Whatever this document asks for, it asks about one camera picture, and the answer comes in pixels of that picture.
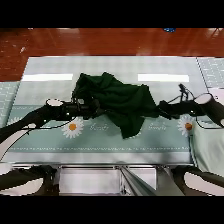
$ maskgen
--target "reddish brown floor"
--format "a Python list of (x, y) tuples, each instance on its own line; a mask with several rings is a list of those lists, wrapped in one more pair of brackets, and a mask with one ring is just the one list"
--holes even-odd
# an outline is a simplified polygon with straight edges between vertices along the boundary
[(162, 55), (224, 57), (223, 28), (0, 29), (0, 81), (20, 80), (29, 56)]

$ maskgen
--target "table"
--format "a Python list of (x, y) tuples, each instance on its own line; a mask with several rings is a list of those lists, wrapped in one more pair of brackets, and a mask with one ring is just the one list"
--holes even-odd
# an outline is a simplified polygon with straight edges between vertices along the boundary
[[(195, 57), (152, 56), (65, 56), (31, 57), (15, 97), (8, 122), (25, 116), (49, 98), (70, 101), (80, 73), (113, 74), (124, 83), (146, 84), (158, 104), (179, 95), (178, 80), (139, 81), (138, 74), (165, 74), (188, 77), (183, 84), (195, 95), (207, 92)], [(77, 122), (82, 133), (69, 139), (62, 129), (35, 130), (18, 140), (6, 153), (4, 162), (72, 164), (186, 164), (191, 163), (188, 138), (177, 125), (190, 119), (148, 118), (138, 136), (123, 140), (119, 128), (105, 116)], [(51, 121), (48, 127), (58, 125)]]

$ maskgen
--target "blue object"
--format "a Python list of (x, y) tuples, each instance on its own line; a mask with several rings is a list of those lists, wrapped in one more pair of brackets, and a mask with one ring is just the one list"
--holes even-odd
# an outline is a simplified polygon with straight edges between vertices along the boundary
[(175, 32), (176, 28), (163, 28), (166, 32)]

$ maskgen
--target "green garment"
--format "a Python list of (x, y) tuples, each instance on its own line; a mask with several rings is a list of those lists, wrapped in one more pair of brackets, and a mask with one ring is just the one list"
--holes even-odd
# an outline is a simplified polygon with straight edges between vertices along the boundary
[(123, 84), (113, 75), (104, 72), (101, 76), (81, 73), (76, 83), (78, 99), (98, 99), (100, 107), (109, 119), (121, 129), (123, 138), (139, 133), (144, 117), (158, 117), (156, 104), (146, 85)]

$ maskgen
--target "glossy floor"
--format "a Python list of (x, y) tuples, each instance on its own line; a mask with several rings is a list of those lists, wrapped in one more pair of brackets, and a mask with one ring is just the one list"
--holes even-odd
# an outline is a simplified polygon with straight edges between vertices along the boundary
[(30, 56), (224, 57), (223, 28), (0, 29), (0, 81), (20, 80)]

